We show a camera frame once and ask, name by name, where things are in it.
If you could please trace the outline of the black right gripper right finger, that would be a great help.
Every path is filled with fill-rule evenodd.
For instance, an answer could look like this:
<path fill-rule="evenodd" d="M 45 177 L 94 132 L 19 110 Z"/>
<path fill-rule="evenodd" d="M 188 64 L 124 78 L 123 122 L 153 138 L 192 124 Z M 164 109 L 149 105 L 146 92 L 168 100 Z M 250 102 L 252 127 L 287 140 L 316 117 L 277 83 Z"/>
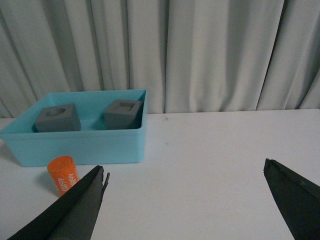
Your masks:
<path fill-rule="evenodd" d="M 273 159 L 263 174 L 273 199 L 296 240 L 320 238 L 320 187 Z"/>

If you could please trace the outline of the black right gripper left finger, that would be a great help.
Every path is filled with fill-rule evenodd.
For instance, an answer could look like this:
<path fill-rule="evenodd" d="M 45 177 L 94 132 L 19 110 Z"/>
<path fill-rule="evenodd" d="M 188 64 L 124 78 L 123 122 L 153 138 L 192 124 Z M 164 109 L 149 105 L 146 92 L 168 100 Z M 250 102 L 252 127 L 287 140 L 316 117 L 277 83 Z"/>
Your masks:
<path fill-rule="evenodd" d="M 11 240 L 90 240 L 109 183 L 110 173 L 95 166 L 70 190 Z"/>

